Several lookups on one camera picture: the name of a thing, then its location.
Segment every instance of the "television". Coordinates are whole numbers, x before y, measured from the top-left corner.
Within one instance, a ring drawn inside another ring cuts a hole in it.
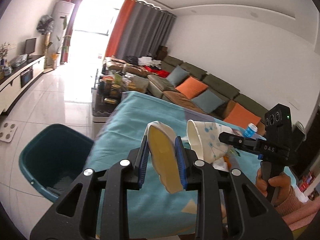
[[[37,38],[26,40],[24,54],[28,54],[28,59],[31,59],[30,54],[34,53],[36,50],[36,40]]]

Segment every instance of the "glass jar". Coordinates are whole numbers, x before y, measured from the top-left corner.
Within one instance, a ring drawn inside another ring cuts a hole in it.
[[[111,91],[111,86],[113,83],[113,78],[106,78],[105,79],[105,85],[104,85],[104,94],[109,95]]]
[[[110,96],[113,98],[119,98],[120,97],[120,91],[121,86],[120,85],[112,85],[110,90]]]
[[[0,79],[4,78],[3,66],[0,66]]]
[[[11,73],[12,73],[12,68],[11,66],[5,66],[3,68],[3,71],[4,71],[4,76],[7,77],[7,76],[10,76]]]
[[[100,94],[103,94],[104,92],[104,86],[105,86],[105,82],[103,79],[100,79],[99,80],[99,83],[98,83],[98,91]]]
[[[121,84],[122,84],[122,76],[123,76],[123,73],[121,71],[118,71],[117,73],[115,73],[114,83],[116,85],[121,86]]]
[[[128,63],[123,65],[122,73],[125,75],[127,73],[127,70],[129,69],[130,65]]]

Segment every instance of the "plant pot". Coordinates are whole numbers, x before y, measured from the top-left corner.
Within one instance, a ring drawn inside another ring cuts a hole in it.
[[[51,58],[53,61],[57,60],[57,58],[59,57],[60,53],[53,53],[51,54]]]

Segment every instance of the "blue-gray cushion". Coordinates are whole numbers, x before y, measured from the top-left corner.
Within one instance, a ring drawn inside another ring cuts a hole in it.
[[[223,101],[217,95],[212,93],[209,89],[204,91],[199,96],[191,99],[191,101],[207,114],[211,113],[219,106],[221,106],[223,103],[225,103],[225,101]]]
[[[189,72],[177,66],[172,72],[167,76],[167,80],[175,87],[180,85],[188,76]]]

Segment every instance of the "red cloth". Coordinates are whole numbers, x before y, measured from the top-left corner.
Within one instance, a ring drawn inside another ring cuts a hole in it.
[[[169,76],[170,72],[168,71],[165,71],[165,70],[156,70],[156,69],[152,69],[148,66],[144,66],[144,68],[146,70],[148,70],[149,72],[152,72],[152,73],[156,73],[159,77],[163,77],[163,78],[166,78],[167,76]]]

